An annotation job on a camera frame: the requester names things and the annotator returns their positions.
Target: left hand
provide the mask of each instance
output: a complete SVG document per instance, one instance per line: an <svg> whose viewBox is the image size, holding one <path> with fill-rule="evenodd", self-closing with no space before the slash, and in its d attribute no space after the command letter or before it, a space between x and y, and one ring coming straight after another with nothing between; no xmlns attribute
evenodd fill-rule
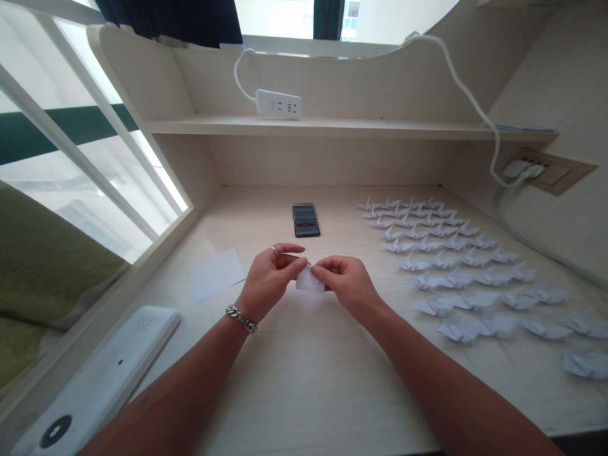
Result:
<svg viewBox="0 0 608 456"><path fill-rule="evenodd" d="M287 284L295 280L308 264L304 256L287 255L286 252L302 253L305 248L297 244L275 244L279 257L272 248L259 253L253 260L241 296L235 306L243 318L260 323L266 314L285 294Z"/></svg>

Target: desk surface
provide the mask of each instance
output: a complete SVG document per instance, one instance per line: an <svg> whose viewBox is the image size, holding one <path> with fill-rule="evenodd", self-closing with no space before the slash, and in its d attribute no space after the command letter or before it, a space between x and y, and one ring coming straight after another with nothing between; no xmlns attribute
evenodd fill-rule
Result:
<svg viewBox="0 0 608 456"><path fill-rule="evenodd" d="M569 291L561 317L591 306L608 318L605 301L561 266L512 240L494 221L440 187L225 187L204 216L141 291L128 314L141 305L175 307L183 320L136 394L181 357L224 314L243 283L192 304L190 270L217 253L235 248L245 271L270 245L299 242L314 263L333 254L361 258L384 300L460 365L506 397L551 436L608 428L608 382L587 381L561 369L560 354L582 347L608 350L608 341L571 336L567 342L540 340L519 329L513 340L483 338L460 346L436 332L439 319L414 306L419 291L398 269L382 237L361 218L372 201L404 198L445 201L487 239L503 242L538 268L540 279ZM317 207L321 237L296 240L294 203ZM467 317L465 311L458 311ZM514 312L497 307L497 312ZM415 403L376 342L336 301L288 286L284 298L260 324L238 356L204 432L198 454L403 455L436 450L437 442Z"/></svg>

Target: white cable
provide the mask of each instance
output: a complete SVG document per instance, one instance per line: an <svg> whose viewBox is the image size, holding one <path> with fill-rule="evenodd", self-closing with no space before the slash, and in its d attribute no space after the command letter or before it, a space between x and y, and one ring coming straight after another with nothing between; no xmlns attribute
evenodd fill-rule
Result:
<svg viewBox="0 0 608 456"><path fill-rule="evenodd" d="M243 89L241 83L239 82L239 75L236 71L239 68L239 63L241 62L241 59L245 54L255 54L255 51L253 49L245 49L240 55L240 57L236 60L236 62L234 63L234 80L236 81L236 85L239 87L241 92L243 92L243 95L245 95L249 99L249 101L251 101L254 105L257 105L258 103L255 101L255 98L245 92L245 89Z"/></svg>
<svg viewBox="0 0 608 456"><path fill-rule="evenodd" d="M520 180L520 179L525 180L528 177L534 177L536 175L540 175L539 171L541 171L541 170L542 170L542 166L539 166L539 165L529 167L521 173L518 180ZM575 265L574 263L570 262L569 260L566 260L562 256L552 253L552 252L546 250L545 248L534 245L533 243L531 243L530 241L528 241L527 239L522 237L518 232L516 232L509 225L507 225L505 220L503 220L502 216L500 215L500 200L502 199L504 192L505 192L504 187L498 187L498 189L496 190L496 193L494 194L494 199L492 200L492 214L494 214L494 219L500 224L500 226L502 226L502 228L506 232L508 232L511 236L516 238L523 245L530 247L532 250L536 250L537 252L541 253L542 255L545 255L546 257L549 257L552 260L555 260L556 262L561 263L563 266L566 266L568 269L571 269L573 272L575 272L582 278L590 281L592 284L599 287L602 291L608 291L608 281L581 268L580 266Z"/></svg>
<svg viewBox="0 0 608 456"><path fill-rule="evenodd" d="M445 42L441 38L437 38L435 36L420 35L420 36L408 38L407 40L405 40L403 42L403 44L400 46L400 48L406 46L407 44L411 43L412 41L431 41L431 42L439 45L439 47L443 51L443 55L445 57L445 61L448 64L448 68L450 69L450 73L452 74L452 79L454 80L456 85L460 88L460 90L469 98L469 101L473 105L473 108L475 108L475 110L477 111L477 114L479 114L479 116L483 119L483 121L486 124L488 124L490 129L494 132L494 140L495 140L494 155L492 156L492 161L490 163L491 176L494 178L494 180L496 180L503 187L516 187L516 186L520 185L520 183L523 182L523 180L525 178L522 178L520 176L520 178L518 178L515 182L507 184L494 171L494 168L496 166L496 161L498 160L498 153L500 152L500 131L498 130L498 127L496 126L496 124L494 122L492 122L490 120L490 118L488 117L488 115L483 111L483 109L481 109L481 106L479 105L479 103L477 102L477 100L475 99L475 97L473 96L471 91L469 90L469 88L466 85L464 85L463 81L461 81L460 78L458 77L458 75L456 74L456 69L454 68L454 64L452 63L452 58L450 57L450 52L448 51L448 47L445 45Z"/></svg>

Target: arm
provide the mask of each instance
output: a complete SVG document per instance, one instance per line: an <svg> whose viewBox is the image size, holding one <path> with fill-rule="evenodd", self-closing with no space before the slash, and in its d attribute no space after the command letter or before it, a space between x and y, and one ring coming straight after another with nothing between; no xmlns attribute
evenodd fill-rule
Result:
<svg viewBox="0 0 608 456"><path fill-rule="evenodd" d="M330 256L312 274L380 344L447 454L562 455L507 400L394 313L360 260Z"/></svg>
<svg viewBox="0 0 608 456"><path fill-rule="evenodd" d="M259 323L282 298L307 259L285 255L304 251L275 244L255 257L241 296L243 318ZM189 352L148 386L80 451L115 456L189 454L207 422L226 377L249 332L225 315Z"/></svg>

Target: forearm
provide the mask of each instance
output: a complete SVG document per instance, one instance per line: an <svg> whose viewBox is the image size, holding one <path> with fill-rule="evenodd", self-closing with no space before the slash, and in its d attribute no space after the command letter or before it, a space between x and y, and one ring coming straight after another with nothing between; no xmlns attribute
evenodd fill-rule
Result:
<svg viewBox="0 0 608 456"><path fill-rule="evenodd" d="M395 365L447 454L562 454L520 411L384 302L370 306L362 320Z"/></svg>
<svg viewBox="0 0 608 456"><path fill-rule="evenodd" d="M189 454L247 335L240 322L222 317L79 454Z"/></svg>

